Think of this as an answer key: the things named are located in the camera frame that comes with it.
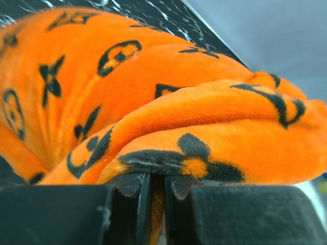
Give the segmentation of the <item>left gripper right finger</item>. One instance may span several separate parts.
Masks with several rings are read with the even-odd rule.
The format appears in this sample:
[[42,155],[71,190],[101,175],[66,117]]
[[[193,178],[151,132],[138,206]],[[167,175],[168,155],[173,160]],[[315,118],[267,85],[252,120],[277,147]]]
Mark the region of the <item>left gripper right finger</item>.
[[204,185],[165,178],[168,244],[326,244],[326,230],[294,186]]

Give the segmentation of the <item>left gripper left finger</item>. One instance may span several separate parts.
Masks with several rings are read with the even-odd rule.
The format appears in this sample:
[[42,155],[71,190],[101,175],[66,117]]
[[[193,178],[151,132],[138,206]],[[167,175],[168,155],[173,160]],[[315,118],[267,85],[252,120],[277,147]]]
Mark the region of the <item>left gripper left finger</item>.
[[149,244],[149,174],[1,188],[1,244]]

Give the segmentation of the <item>orange patterned pillowcase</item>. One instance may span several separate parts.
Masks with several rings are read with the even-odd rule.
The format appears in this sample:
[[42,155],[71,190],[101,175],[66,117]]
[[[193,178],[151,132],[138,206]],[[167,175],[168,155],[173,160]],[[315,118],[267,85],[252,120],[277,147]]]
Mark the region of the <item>orange patterned pillowcase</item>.
[[297,184],[326,171],[326,104],[122,15],[43,9],[1,28],[1,156],[31,185]]

